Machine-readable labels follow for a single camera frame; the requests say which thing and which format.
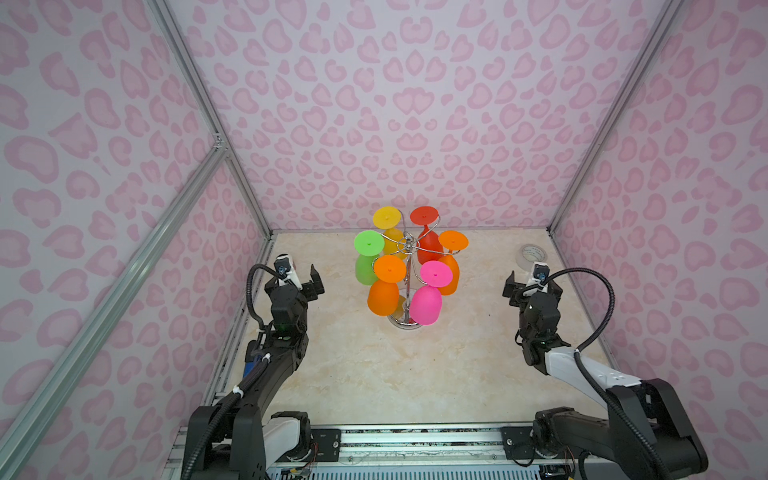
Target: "aluminum frame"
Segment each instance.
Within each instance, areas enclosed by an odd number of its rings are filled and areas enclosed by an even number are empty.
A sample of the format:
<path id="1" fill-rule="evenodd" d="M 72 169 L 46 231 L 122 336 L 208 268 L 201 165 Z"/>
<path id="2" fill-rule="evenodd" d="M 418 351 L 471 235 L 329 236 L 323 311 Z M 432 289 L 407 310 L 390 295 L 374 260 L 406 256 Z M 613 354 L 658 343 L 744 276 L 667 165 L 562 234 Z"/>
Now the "aluminum frame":
<path id="1" fill-rule="evenodd" d="M 568 268 L 568 265 L 565 263 L 565 257 L 563 257 L 563 253 L 560 250 L 560 246 L 558 245 L 558 242 L 555 241 L 554 239 L 554 234 L 551 231 L 548 233 L 549 233 L 549 239 L 552 241 L 552 245 L 554 245 L 554 252 L 558 255 L 558 257 L 560 257 L 560 261 L 562 262 L 563 266 L 565 268 Z M 578 301 L 581 303 L 581 308 L 584 309 L 584 312 L 587 314 L 587 320 L 589 321 L 589 324 L 592 325 L 592 329 L 597 329 L 598 325 L 600 325 L 602 321 L 602 318 L 598 319 L 598 318 L 595 318 L 594 315 L 592 315 L 592 312 L 588 308 L 589 302 L 587 301 L 587 295 L 581 289 L 581 284 L 573 281 L 573 279 L 571 279 L 570 273 L 568 274 L 568 279 L 571 281 L 571 286 L 576 292 L 576 297 L 578 298 Z M 612 369 L 620 370 L 619 362 L 616 360 L 614 353 L 611 351 L 611 346 L 608 345 L 608 340 L 605 338 L 605 335 L 598 336 L 598 342 L 600 342 L 600 347 L 603 349 L 605 358 L 608 360 L 608 366 L 610 366 Z"/>
<path id="2" fill-rule="evenodd" d="M 554 213 L 552 222 L 550 222 L 547 227 L 547 230 L 549 230 L 550 233 L 556 231 L 557 228 L 560 227 L 562 220 L 568 214 L 568 209 L 571 208 L 571 204 L 573 203 L 576 194 L 584 184 L 592 167 L 598 162 L 598 158 L 605 146 L 605 141 L 611 133 L 613 133 L 622 114 L 627 110 L 627 106 L 630 104 L 632 97 L 637 93 L 646 74 L 661 53 L 661 49 L 670 37 L 670 33 L 674 26 L 682 18 L 681 12 L 686 3 L 687 0 L 667 0 L 664 6 L 661 7 L 661 13 L 651 27 L 650 34 L 645 39 L 645 42 L 640 49 L 640 53 L 637 54 L 627 78 L 621 85 L 621 89 L 619 90 L 616 99 L 608 110 L 605 120 L 603 120 L 592 143 L 587 149 L 587 153 L 584 155 L 584 161 L 579 165 L 576 175 L 574 175 L 573 180 L 568 185 L 568 189 L 565 191 L 560 207 L 558 207 L 558 210 Z"/>
<path id="3" fill-rule="evenodd" d="M 339 461 L 319 463 L 317 467 L 343 468 L 348 475 L 352 475 L 356 468 L 371 466 L 403 468 L 404 471 L 424 465 L 514 467 L 515 463 L 506 459 L 501 428 L 530 425 L 530 422 L 314 425 L 317 429 L 341 430 Z M 163 480 L 179 478 L 186 441 L 187 427 L 182 427 L 161 476 Z M 562 462 L 562 459 L 537 458 L 533 467 Z M 587 462 L 595 465 L 612 463 L 596 456 L 589 457 Z M 279 462 L 270 469 L 279 471 L 295 465 Z"/>
<path id="4" fill-rule="evenodd" d="M 217 146 L 231 152 L 231 155 L 227 158 L 227 165 L 229 165 L 232 175 L 235 177 L 237 187 L 240 189 L 253 218 L 256 219 L 259 225 L 261 233 L 266 238 L 270 238 L 272 230 L 259 205 L 256 192 L 253 191 L 245 170 L 243 170 L 242 162 L 232 148 L 232 142 L 229 136 L 227 136 L 227 130 L 224 128 L 216 107 L 208 94 L 208 90 L 205 88 L 205 83 L 200 76 L 200 72 L 197 70 L 187 43 L 184 41 L 184 35 L 181 33 L 173 10 L 171 10 L 167 0 L 145 0 L 145 2 L 152 11 L 155 22 L 162 31 L 171 53 L 176 58 L 184 79 L 190 85 L 192 95 L 197 100 L 197 104 L 200 105 L 200 112 L 205 117 L 211 134 L 217 139 Z"/>
<path id="5" fill-rule="evenodd" d="M 268 468 L 267 480 L 282 480 L 280 467 Z M 344 465 L 312 467 L 313 480 L 542 480 L 538 465 Z"/>
<path id="6" fill-rule="evenodd" d="M 231 153 L 213 148 L 171 202 L 157 225 L 136 250 L 106 297 L 85 322 L 35 394 L 20 411 L 0 445 L 0 478 L 12 480 L 26 465 L 48 427 L 77 388 L 96 354 L 128 310 L 144 281 L 162 257 L 181 224 L 187 219 L 225 157 Z"/>
<path id="7" fill-rule="evenodd" d="M 259 255 L 256 258 L 256 263 L 266 263 L 268 261 L 272 254 L 274 244 L 274 238 L 267 239 L 266 242 L 264 242 L 264 245 L 262 245 Z M 263 270 L 257 270 L 256 275 L 253 276 L 253 285 L 256 287 L 254 296 L 258 295 L 263 275 Z M 229 383 L 230 375 L 232 375 L 234 361 L 237 357 L 237 352 L 240 350 L 240 344 L 243 342 L 243 335 L 245 334 L 245 329 L 249 320 L 250 314 L 246 308 L 244 297 L 243 302 L 240 304 L 240 308 L 236 311 L 235 317 L 232 319 L 230 327 L 227 330 L 226 339 L 219 352 L 216 369 L 214 370 L 214 374 L 211 376 L 208 387 L 203 394 L 203 399 L 200 402 L 201 405 L 213 404 L 214 400 L 217 399 L 217 394 L 226 392 L 227 383 Z"/>

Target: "black cable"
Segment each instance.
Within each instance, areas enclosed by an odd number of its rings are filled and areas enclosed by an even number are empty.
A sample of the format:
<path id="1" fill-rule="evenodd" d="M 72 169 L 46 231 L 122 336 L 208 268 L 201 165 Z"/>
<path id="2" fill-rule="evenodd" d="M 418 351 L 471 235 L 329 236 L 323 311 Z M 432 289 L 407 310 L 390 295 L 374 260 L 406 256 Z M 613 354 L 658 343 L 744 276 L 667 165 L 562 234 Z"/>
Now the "black cable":
<path id="1" fill-rule="evenodd" d="M 547 278 L 547 283 L 551 282 L 553 279 L 559 277 L 560 275 L 565 275 L 566 273 L 589 273 L 590 275 L 596 276 L 600 281 L 605 285 L 605 288 L 608 290 L 608 308 L 605 312 L 605 316 L 603 317 L 603 321 L 600 322 L 600 325 L 595 329 L 595 331 L 587 338 L 584 342 L 582 342 L 578 347 L 576 347 L 576 350 L 574 351 L 574 361 L 576 362 L 576 366 L 579 369 L 579 372 L 584 376 L 584 378 L 587 380 L 587 383 L 592 387 L 592 389 L 597 392 L 597 394 L 600 396 L 601 399 L 605 402 L 605 404 L 613 411 L 613 413 L 630 429 L 632 434 L 637 438 L 637 440 L 640 442 L 640 444 L 643 446 L 645 451 L 647 452 L 648 456 L 650 457 L 651 462 L 654 464 L 654 467 L 657 470 L 657 473 L 663 480 L 671 479 L 671 475 L 669 472 L 669 469 L 664 464 L 664 460 L 661 459 L 658 452 L 656 452 L 656 449 L 654 449 L 654 446 L 650 444 L 648 439 L 645 438 L 645 435 L 643 435 L 643 432 L 641 432 L 637 426 L 632 422 L 632 420 L 627 416 L 627 414 L 624 412 L 624 410 L 621 408 L 621 406 L 613 399 L 613 397 L 609 396 L 605 390 L 603 390 L 602 387 L 595 381 L 595 379 L 592 378 L 592 375 L 587 371 L 587 368 L 584 366 L 584 363 L 581 361 L 581 352 L 590 346 L 592 342 L 594 342 L 602 333 L 603 330 L 605 330 L 605 327 L 608 326 L 608 322 L 611 320 L 611 316 L 614 313 L 614 308 L 616 306 L 616 295 L 614 293 L 614 288 L 611 285 L 611 282 L 608 281 L 607 278 L 602 273 L 599 273 L 595 270 L 592 270 L 591 268 L 586 268 L 582 266 L 575 266 L 572 268 L 566 268 L 563 270 L 560 270 L 557 273 L 553 273 L 552 275 Z M 533 290 L 534 288 L 539 288 L 538 284 L 530 285 L 525 287 L 524 289 L 520 290 L 518 295 L 522 295 L 522 292 L 527 290 Z"/>
<path id="2" fill-rule="evenodd" d="M 253 309 L 253 276 L 256 274 L 257 270 L 264 270 L 269 275 L 276 276 L 277 278 L 284 278 L 285 275 L 280 276 L 275 270 L 272 270 L 267 265 L 264 265 L 263 263 L 257 263 L 250 268 L 248 271 L 248 276 L 245 279 L 245 304 L 248 307 L 248 313 L 250 314 L 251 318 L 259 323 L 258 340 L 259 345 L 261 345 L 261 337 L 263 336 L 264 332 L 264 320 L 262 320 L 261 317 L 256 313 L 256 310 Z"/>
<path id="3" fill-rule="evenodd" d="M 584 460 L 586 460 L 589 455 L 591 455 L 591 452 L 588 452 L 587 450 L 582 450 L 581 453 L 578 454 L 578 474 L 581 476 L 581 480 L 587 480 L 587 470 L 584 468 Z"/>
<path id="4" fill-rule="evenodd" d="M 565 461 L 568 461 L 568 456 L 571 456 L 571 464 L 572 467 L 569 467 L 571 469 L 571 475 L 576 473 L 576 457 L 574 457 L 574 453 L 571 451 L 571 447 L 565 446 L 565 451 L 563 452 L 563 455 L 565 455 Z"/>
<path id="5" fill-rule="evenodd" d="M 611 319 L 611 315 L 614 314 L 614 305 L 616 303 L 616 296 L 614 294 L 614 288 L 611 285 L 611 282 L 608 281 L 605 276 L 595 270 L 592 270 L 591 268 L 586 268 L 583 266 L 574 266 L 572 268 L 566 268 L 563 270 L 560 270 L 557 273 L 553 273 L 552 275 L 547 278 L 546 283 L 550 283 L 552 280 L 556 279 L 560 275 L 565 275 L 566 273 L 589 273 L 590 275 L 596 276 L 600 281 L 605 285 L 605 288 L 608 289 L 608 310 L 605 312 L 605 316 L 603 317 L 603 321 L 600 323 L 600 325 L 595 329 L 595 331 L 589 336 L 588 339 L 586 339 L 584 342 L 581 343 L 578 347 L 576 347 L 576 350 L 583 351 L 585 348 L 587 348 L 592 342 L 594 342 L 601 333 L 603 333 L 603 330 L 605 330 L 605 327 L 608 326 L 608 321 Z M 517 293 L 517 298 L 520 300 L 522 298 L 523 292 L 527 292 L 529 290 L 537 289 L 541 285 L 534 283 L 533 285 L 528 285 L 524 289 L 521 289 Z"/>
<path id="6" fill-rule="evenodd" d="M 621 408 L 621 406 L 614 400 L 614 398 L 610 395 L 608 395 L 605 390 L 603 390 L 602 387 L 595 381 L 594 378 L 592 378 L 592 375 L 589 374 L 589 371 L 587 371 L 587 367 L 584 366 L 584 363 L 581 361 L 581 354 L 578 350 L 574 352 L 574 360 L 576 361 L 576 366 L 578 367 L 579 372 L 584 376 L 584 378 L 587 380 L 589 385 L 592 387 L 592 389 L 598 393 L 601 399 L 605 402 L 605 404 L 608 406 L 608 408 L 630 429 L 632 434 L 637 438 L 637 440 L 640 442 L 640 444 L 643 446 L 645 451 L 647 452 L 648 456 L 650 457 L 651 462 L 654 464 L 654 467 L 657 470 L 657 474 L 659 475 L 662 480 L 668 480 L 672 479 L 672 475 L 670 474 L 669 469 L 667 468 L 667 465 L 664 464 L 664 460 L 661 459 L 659 456 L 659 453 L 656 451 L 653 445 L 650 444 L 648 439 L 645 438 L 645 435 L 643 435 L 643 432 L 641 432 L 637 426 L 632 422 L 632 420 L 627 416 L 627 414 L 624 412 L 624 410 Z"/>
<path id="7" fill-rule="evenodd" d="M 310 458 L 310 460 L 307 463 L 305 463 L 304 466 L 301 468 L 302 470 L 310 466 L 310 464 L 317 459 L 317 451 L 320 450 L 320 446 L 317 445 L 317 443 L 313 443 L 312 445 L 310 445 L 310 449 L 312 449 L 314 453 L 312 455 L 312 458 Z"/>
<path id="8" fill-rule="evenodd" d="M 238 388 L 244 392 L 247 392 L 264 373 L 269 362 L 270 361 L 268 359 L 263 359 L 261 362 L 259 362 L 259 364 L 253 368 L 253 370 L 248 372 L 248 375 L 246 375 L 246 377 L 240 382 Z M 206 445 L 208 445 L 208 442 L 210 441 L 210 437 L 216 431 L 216 428 L 221 423 L 221 420 L 223 420 L 224 416 L 232 409 L 232 407 L 237 404 L 238 400 L 240 400 L 240 395 L 235 392 L 230 392 L 229 395 L 225 396 L 217 403 L 217 405 L 219 405 L 219 409 L 208 423 L 208 427 L 206 427 L 205 431 L 203 432 L 203 436 L 200 437 L 200 440 L 194 446 L 189 459 L 182 466 L 180 480 L 190 480 L 190 478 L 192 478 L 192 468 L 194 467 L 195 462 L 197 462 L 197 458 L 200 457 L 200 454 L 205 450 Z"/>
<path id="9" fill-rule="evenodd" d="M 266 325 L 266 328 L 264 331 L 259 331 L 259 336 L 256 337 L 256 344 L 259 346 L 259 348 L 262 347 L 261 341 L 264 339 L 264 337 L 267 335 L 267 333 L 272 331 L 272 325 L 275 324 L 275 321 L 272 320 Z"/>
<path id="10" fill-rule="evenodd" d="M 528 463 L 520 463 L 518 460 L 514 457 L 512 457 L 512 461 L 516 464 L 518 464 L 519 467 L 527 468 L 533 465 L 533 461 L 536 459 L 536 448 L 533 446 L 532 443 L 513 443 L 512 444 L 512 451 L 514 452 L 517 447 L 531 447 L 531 450 L 533 451 L 533 455 L 531 456 L 531 459 L 528 460 Z"/>

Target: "pink leopard print wall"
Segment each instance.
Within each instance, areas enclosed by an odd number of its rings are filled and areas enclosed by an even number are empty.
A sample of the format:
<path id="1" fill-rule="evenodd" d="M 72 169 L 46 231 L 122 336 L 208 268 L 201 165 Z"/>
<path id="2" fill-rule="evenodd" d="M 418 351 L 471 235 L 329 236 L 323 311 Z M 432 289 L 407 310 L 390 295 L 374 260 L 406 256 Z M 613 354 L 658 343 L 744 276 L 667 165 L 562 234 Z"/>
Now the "pink leopard print wall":
<path id="1" fill-rule="evenodd" d="M 0 5 L 0 435 L 212 139 L 141 0 Z"/>
<path id="2" fill-rule="evenodd" d="M 707 480 L 768 475 L 766 25 L 765 2 L 694 2 L 556 235 L 609 276 L 611 350 L 674 385 Z"/>
<path id="3" fill-rule="evenodd" d="M 257 232 L 223 165 L 20 478 L 159 477 L 243 301 Z"/>
<path id="4" fill-rule="evenodd" d="M 547 225 L 661 0 L 173 0 L 273 228 Z"/>

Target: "metal bracket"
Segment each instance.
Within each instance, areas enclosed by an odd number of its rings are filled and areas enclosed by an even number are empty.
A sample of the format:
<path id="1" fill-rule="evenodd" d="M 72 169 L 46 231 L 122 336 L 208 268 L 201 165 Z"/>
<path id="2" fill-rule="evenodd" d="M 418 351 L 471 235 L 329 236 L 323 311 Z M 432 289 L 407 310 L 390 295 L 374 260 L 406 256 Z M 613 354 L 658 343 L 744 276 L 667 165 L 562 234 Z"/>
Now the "metal bracket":
<path id="1" fill-rule="evenodd" d="M 538 476 L 547 480 L 571 480 L 572 475 L 576 474 L 571 472 L 571 466 L 567 463 L 563 465 L 538 466 Z"/>
<path id="2" fill-rule="evenodd" d="M 592 167 L 598 162 L 605 141 L 616 128 L 623 113 L 628 110 L 627 107 L 629 106 L 632 97 L 640 88 L 646 74 L 654 66 L 654 62 L 660 54 L 661 49 L 664 48 L 667 39 L 672 35 L 676 22 L 682 19 L 683 6 L 685 3 L 686 0 L 667 0 L 664 5 L 662 5 L 659 16 L 651 27 L 650 32 L 645 39 L 645 43 L 643 43 L 643 46 L 637 53 L 637 57 L 634 59 L 632 66 L 627 71 L 624 83 L 621 85 L 619 92 L 616 93 L 614 102 L 611 104 L 605 119 L 598 128 L 592 143 L 584 153 L 584 160 L 579 165 L 576 174 L 568 185 L 568 189 L 563 196 L 563 201 L 560 203 L 560 206 L 552 217 L 552 222 L 550 222 L 547 227 L 549 232 L 556 231 L 568 214 L 570 206 L 576 197 L 576 193 L 581 189 L 581 186 L 584 184 Z"/>
<path id="3" fill-rule="evenodd" d="M 525 427 L 501 427 L 502 431 L 502 444 L 504 446 L 504 454 L 507 460 L 517 460 L 519 462 L 527 462 L 533 457 L 534 460 L 539 460 L 542 457 L 534 450 L 531 443 L 531 426 Z M 574 455 L 578 457 L 581 453 L 581 449 L 571 449 Z M 565 452 L 558 452 L 552 459 L 565 458 Z"/>
<path id="4" fill-rule="evenodd" d="M 208 152 L 192 178 L 138 247 L 107 296 L 20 411 L 6 432 L 4 442 L 0 444 L 0 478 L 15 478 L 24 468 L 222 161 L 222 153 L 213 150 Z"/>
<path id="5" fill-rule="evenodd" d="M 214 134 L 214 138 L 216 139 L 214 141 L 214 149 L 219 150 L 220 148 L 224 147 L 224 136 L 222 134 Z"/>
<path id="6" fill-rule="evenodd" d="M 316 462 L 338 462 L 341 450 L 341 430 L 339 429 L 312 429 L 312 443 L 317 444 Z M 285 455 L 278 462 L 291 462 Z"/>

